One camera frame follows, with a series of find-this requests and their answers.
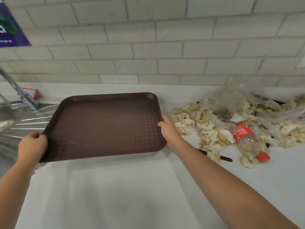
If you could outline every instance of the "right hand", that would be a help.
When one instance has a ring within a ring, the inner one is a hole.
[[[18,158],[19,163],[34,167],[39,163],[48,146],[46,135],[35,132],[25,136],[19,143]]]
[[[166,139],[167,145],[170,148],[173,148],[173,146],[180,140],[183,140],[180,134],[178,133],[175,125],[173,122],[170,121],[170,119],[162,115],[163,121],[160,121],[158,123],[158,126],[161,127],[161,133],[162,136]]]

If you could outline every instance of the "red bottle cap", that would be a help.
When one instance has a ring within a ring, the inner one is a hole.
[[[260,162],[268,162],[270,160],[270,157],[267,153],[258,154],[256,156],[257,160]]]

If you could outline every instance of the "sink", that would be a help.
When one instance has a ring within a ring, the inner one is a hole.
[[[37,111],[32,111],[28,106],[11,109],[0,104],[0,179],[15,164],[21,139],[29,133],[42,132],[57,107],[40,104]]]

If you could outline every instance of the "purple sign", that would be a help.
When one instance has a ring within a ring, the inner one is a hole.
[[[9,8],[0,0],[0,47],[31,46]]]

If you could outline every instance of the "faucet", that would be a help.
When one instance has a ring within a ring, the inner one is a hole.
[[[9,84],[18,92],[21,100],[8,101],[3,95],[0,94],[0,97],[4,100],[6,104],[9,104],[12,109],[17,109],[22,106],[28,105],[33,111],[39,109],[39,104],[34,100],[34,98],[26,93],[21,87],[10,77],[10,75],[0,67],[0,74],[5,78]]]

